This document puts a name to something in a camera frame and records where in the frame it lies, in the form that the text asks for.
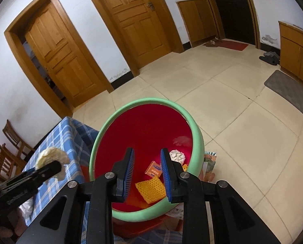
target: door frame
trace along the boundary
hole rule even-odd
[[[208,1],[209,1],[210,7],[213,12],[214,20],[215,20],[217,31],[219,34],[219,38],[224,39],[224,38],[226,38],[226,36],[225,36],[223,23],[221,21],[221,17],[220,17],[219,9],[217,7],[216,0],[208,0]],[[257,13],[255,10],[253,0],[247,0],[247,2],[249,4],[251,17],[252,17],[255,47],[259,49],[261,47],[261,44],[260,44],[260,32],[259,32],[259,23],[258,23]]]
[[[134,76],[138,76],[139,69],[141,67],[139,67],[133,54],[128,50],[129,49],[128,44],[124,36],[122,35],[118,25],[113,20],[113,17],[111,16],[110,11],[107,9],[104,0],[92,0],[92,2],[95,5],[98,13],[102,17],[104,23],[106,24],[113,39],[115,40],[115,43],[120,49],[124,59],[128,63],[131,72],[133,73]],[[172,50],[172,52],[175,53],[184,52],[184,48],[180,36],[178,34],[174,20],[167,7],[165,0],[152,0],[152,2],[156,8],[157,16],[165,31],[170,49]]]
[[[14,54],[19,66],[30,80],[35,89],[43,97],[43,99],[51,106],[51,108],[58,114],[59,117],[72,116],[72,111],[58,98],[58,96],[49,87],[47,82],[39,74],[37,68],[27,55],[25,48],[22,45],[21,37],[24,36],[24,29],[27,26],[28,21],[35,15],[38,9],[40,9],[46,3],[51,2],[56,8],[65,26],[69,30],[69,33],[73,37],[76,44],[81,49],[83,55],[87,59],[90,66],[105,86],[106,90],[110,93],[114,89],[104,73],[96,63],[95,59],[91,55],[87,46],[83,42],[82,38],[78,34],[64,8],[59,0],[33,0],[24,10],[12,21],[4,32],[4,36],[9,44],[9,47]]]

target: dark doorway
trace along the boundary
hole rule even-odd
[[[216,0],[226,38],[255,45],[252,15],[247,0]]]

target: tiled floor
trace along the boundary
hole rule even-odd
[[[289,244],[303,228],[303,114],[264,87],[279,66],[259,60],[262,54],[251,45],[242,52],[199,46],[170,53],[90,100],[74,118],[100,129],[133,100],[177,102],[201,128],[205,149],[218,153],[214,182],[227,180]]]

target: wooden cupboard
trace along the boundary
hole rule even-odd
[[[286,22],[280,27],[280,66],[303,81],[303,29]]]
[[[184,20],[192,47],[210,40],[208,38],[218,37],[208,0],[185,0],[176,3]]]

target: screw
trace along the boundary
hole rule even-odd
[[[112,179],[115,176],[115,174],[113,172],[107,172],[105,173],[105,178],[106,179]]]
[[[181,174],[180,174],[180,176],[181,176],[181,178],[183,178],[183,179],[187,179],[187,178],[189,178],[190,177],[190,174],[188,173],[188,172],[181,172]]]
[[[218,185],[221,187],[221,188],[226,188],[228,186],[228,183],[226,181],[219,181],[218,182]]]
[[[69,188],[74,188],[76,186],[77,186],[77,182],[76,181],[70,181],[70,182],[68,182],[68,187]]]

